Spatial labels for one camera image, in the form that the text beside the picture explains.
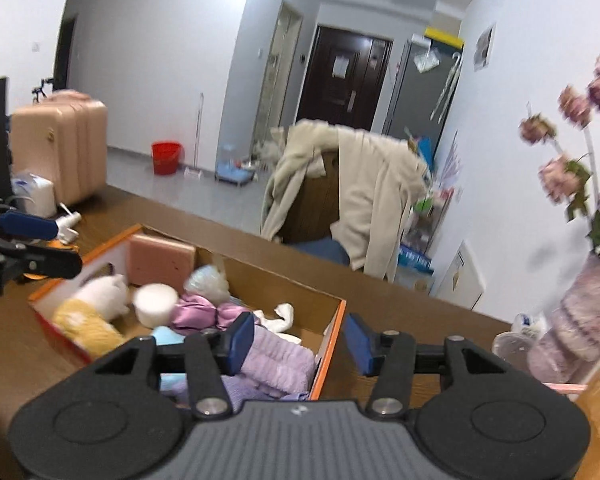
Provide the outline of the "purple satin cloth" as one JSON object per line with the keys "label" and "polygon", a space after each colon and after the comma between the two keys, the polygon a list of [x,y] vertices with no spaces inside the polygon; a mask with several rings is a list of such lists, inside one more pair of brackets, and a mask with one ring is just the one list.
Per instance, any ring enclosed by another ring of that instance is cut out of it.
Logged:
{"label": "purple satin cloth", "polygon": [[170,329],[182,335],[203,330],[227,330],[242,314],[253,312],[234,302],[216,306],[198,295],[185,295],[178,300],[171,313]]}

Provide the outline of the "light blue plush toy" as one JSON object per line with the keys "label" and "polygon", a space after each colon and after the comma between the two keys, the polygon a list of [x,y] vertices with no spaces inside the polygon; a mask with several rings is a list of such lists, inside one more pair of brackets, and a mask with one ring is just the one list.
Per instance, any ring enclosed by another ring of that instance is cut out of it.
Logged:
{"label": "light blue plush toy", "polygon": [[[181,344],[185,336],[181,335],[168,326],[158,326],[152,332],[158,346],[170,346],[170,344]],[[182,392],[186,387],[186,378],[184,373],[162,373],[160,375],[160,390],[163,393],[175,396]]]}

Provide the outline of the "yellow white plush toy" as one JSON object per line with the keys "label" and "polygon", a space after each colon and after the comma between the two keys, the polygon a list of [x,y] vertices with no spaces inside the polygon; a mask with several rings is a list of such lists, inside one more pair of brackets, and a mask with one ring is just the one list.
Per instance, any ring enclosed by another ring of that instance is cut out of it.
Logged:
{"label": "yellow white plush toy", "polygon": [[125,342],[112,322],[130,312],[128,295],[122,274],[94,278],[56,308],[52,324],[90,358],[98,359]]}

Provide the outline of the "plastic cup with wrap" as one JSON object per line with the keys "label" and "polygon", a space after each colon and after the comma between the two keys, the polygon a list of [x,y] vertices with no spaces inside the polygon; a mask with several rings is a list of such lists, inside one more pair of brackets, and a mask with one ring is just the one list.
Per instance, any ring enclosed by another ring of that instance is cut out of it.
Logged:
{"label": "plastic cup with wrap", "polygon": [[184,292],[206,298],[216,306],[230,301],[230,285],[225,275],[212,264],[201,266],[186,278]]}

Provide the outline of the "lilac towel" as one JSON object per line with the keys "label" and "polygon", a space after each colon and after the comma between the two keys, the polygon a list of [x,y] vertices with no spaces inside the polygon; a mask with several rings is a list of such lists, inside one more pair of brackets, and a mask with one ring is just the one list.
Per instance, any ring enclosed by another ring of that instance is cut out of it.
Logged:
{"label": "lilac towel", "polygon": [[315,356],[262,326],[254,328],[253,342],[240,374],[269,396],[281,398],[309,392],[315,373]]}

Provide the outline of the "white tissue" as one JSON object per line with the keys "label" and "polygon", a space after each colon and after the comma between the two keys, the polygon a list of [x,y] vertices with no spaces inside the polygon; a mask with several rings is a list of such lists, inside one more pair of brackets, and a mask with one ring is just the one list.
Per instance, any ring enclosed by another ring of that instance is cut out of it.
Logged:
{"label": "white tissue", "polygon": [[254,316],[269,332],[279,336],[291,344],[301,344],[301,339],[288,333],[294,326],[294,307],[291,304],[279,304],[274,309],[274,318],[267,318],[262,310],[255,310]]}

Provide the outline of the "pink layered sponge block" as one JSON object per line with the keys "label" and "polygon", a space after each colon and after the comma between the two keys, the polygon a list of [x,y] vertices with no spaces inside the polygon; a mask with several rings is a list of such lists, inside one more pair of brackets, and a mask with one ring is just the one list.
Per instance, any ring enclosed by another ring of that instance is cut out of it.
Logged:
{"label": "pink layered sponge block", "polygon": [[131,285],[165,284],[182,294],[195,262],[196,248],[192,245],[135,234],[129,240],[126,275]]}

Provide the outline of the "purple knitted pouch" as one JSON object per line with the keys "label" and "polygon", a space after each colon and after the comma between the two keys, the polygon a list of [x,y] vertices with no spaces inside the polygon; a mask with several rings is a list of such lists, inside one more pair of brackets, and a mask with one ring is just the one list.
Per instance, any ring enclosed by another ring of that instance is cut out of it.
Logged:
{"label": "purple knitted pouch", "polygon": [[[309,399],[308,392],[283,394],[282,396],[272,396],[265,391],[253,387],[246,378],[238,376],[223,376],[222,382],[228,396],[230,397],[230,405],[235,413],[241,408],[246,401],[289,401],[299,402]],[[174,386],[163,388],[161,392],[171,399],[174,399],[178,404],[188,405],[187,382],[185,379],[179,379]]]}

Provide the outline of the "white electronic device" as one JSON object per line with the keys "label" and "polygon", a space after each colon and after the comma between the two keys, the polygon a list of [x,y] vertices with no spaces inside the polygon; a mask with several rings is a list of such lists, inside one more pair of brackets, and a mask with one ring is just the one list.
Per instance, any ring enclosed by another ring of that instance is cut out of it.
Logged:
{"label": "white electronic device", "polygon": [[36,174],[20,174],[12,178],[16,206],[26,214],[52,218],[57,211],[52,181]]}

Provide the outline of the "red cardboard box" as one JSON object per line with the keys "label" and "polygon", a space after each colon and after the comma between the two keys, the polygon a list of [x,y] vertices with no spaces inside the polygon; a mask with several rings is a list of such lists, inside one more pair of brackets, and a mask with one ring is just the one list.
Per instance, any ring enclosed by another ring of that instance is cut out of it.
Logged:
{"label": "red cardboard box", "polygon": [[133,226],[83,260],[71,280],[29,299],[47,340],[80,365],[129,339],[176,344],[227,330],[243,313],[256,348],[238,376],[252,394],[320,397],[344,300],[166,233]]}

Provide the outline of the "pink ribbed suitcase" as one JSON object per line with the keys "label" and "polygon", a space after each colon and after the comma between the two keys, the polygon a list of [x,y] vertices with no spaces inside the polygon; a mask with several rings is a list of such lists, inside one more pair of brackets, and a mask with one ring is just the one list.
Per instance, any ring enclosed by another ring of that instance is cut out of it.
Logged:
{"label": "pink ribbed suitcase", "polygon": [[54,185],[57,203],[73,205],[106,185],[106,105],[66,90],[18,108],[10,118],[15,174],[34,174]]}

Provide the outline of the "red plastic bucket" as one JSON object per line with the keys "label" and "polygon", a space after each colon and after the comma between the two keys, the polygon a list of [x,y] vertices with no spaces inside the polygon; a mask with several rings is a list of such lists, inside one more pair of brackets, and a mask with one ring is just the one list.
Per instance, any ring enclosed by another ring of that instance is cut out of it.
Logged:
{"label": "red plastic bucket", "polygon": [[170,176],[178,171],[183,147],[174,141],[158,141],[151,144],[151,159],[156,176]]}

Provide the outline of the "beige coat on chair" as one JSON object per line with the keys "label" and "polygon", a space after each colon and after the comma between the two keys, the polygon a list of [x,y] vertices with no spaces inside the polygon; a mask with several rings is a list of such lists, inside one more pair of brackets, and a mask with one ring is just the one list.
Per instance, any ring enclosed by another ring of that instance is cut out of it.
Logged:
{"label": "beige coat on chair", "polygon": [[352,270],[393,281],[406,220],[430,178],[426,160],[405,140],[321,120],[296,122],[265,188],[260,235],[280,235],[304,180],[326,174],[323,154],[331,150],[338,152],[338,220],[330,234]]}

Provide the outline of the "white dog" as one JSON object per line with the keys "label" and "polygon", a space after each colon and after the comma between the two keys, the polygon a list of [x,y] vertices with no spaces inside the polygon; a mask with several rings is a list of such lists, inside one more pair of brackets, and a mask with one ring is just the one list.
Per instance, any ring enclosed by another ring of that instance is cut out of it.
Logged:
{"label": "white dog", "polygon": [[275,167],[283,152],[284,148],[273,140],[258,141],[253,145],[252,157],[257,159],[262,167]]}

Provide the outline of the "pink marbled vase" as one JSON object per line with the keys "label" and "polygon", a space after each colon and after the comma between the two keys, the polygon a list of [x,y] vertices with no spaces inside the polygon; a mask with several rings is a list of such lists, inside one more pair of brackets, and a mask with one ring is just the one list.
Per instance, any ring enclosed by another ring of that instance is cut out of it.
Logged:
{"label": "pink marbled vase", "polygon": [[557,307],[545,312],[548,331],[528,353],[530,373],[565,384],[600,359],[600,256],[591,252]]}

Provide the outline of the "grey refrigerator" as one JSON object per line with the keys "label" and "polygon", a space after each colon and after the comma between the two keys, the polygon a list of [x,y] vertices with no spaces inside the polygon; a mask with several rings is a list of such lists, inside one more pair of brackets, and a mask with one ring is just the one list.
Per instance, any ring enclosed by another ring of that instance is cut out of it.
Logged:
{"label": "grey refrigerator", "polygon": [[429,166],[434,162],[462,64],[463,47],[430,34],[414,35],[403,50],[381,132],[399,140],[415,140]]}

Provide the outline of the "dark entrance door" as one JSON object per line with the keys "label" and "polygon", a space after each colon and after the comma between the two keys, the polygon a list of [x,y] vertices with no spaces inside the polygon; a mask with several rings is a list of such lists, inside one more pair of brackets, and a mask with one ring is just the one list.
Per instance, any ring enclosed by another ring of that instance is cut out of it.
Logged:
{"label": "dark entrance door", "polygon": [[296,118],[370,130],[392,41],[317,27]]}

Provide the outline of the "dried pink roses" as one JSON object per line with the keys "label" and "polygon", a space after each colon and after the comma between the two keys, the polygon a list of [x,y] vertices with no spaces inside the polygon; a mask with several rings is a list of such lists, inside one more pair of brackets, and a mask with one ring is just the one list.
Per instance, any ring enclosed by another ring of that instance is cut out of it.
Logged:
{"label": "dried pink roses", "polygon": [[600,257],[600,177],[591,124],[600,115],[600,55],[596,58],[593,79],[583,92],[571,84],[558,96],[562,119],[582,133],[585,153],[572,157],[562,147],[557,128],[542,114],[530,112],[518,127],[519,136],[529,145],[548,144],[556,156],[539,169],[547,198],[565,206],[567,221],[582,217],[588,222],[592,251]]}

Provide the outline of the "yellow box on fridge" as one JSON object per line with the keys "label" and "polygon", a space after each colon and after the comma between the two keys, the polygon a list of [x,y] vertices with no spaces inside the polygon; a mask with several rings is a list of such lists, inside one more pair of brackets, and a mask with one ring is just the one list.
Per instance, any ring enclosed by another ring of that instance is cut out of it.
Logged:
{"label": "yellow box on fridge", "polygon": [[434,27],[427,27],[425,29],[424,36],[430,40],[440,42],[440,44],[446,44],[447,46],[456,50],[464,49],[465,41],[462,38]]}

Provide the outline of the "wall picture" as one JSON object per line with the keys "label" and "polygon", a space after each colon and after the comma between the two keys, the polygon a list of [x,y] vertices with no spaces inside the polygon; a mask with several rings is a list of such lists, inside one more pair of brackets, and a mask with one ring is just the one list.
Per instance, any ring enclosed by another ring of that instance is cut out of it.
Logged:
{"label": "wall picture", "polygon": [[475,70],[484,70],[489,66],[490,57],[493,50],[495,29],[496,24],[492,23],[477,39],[476,50],[474,53]]}

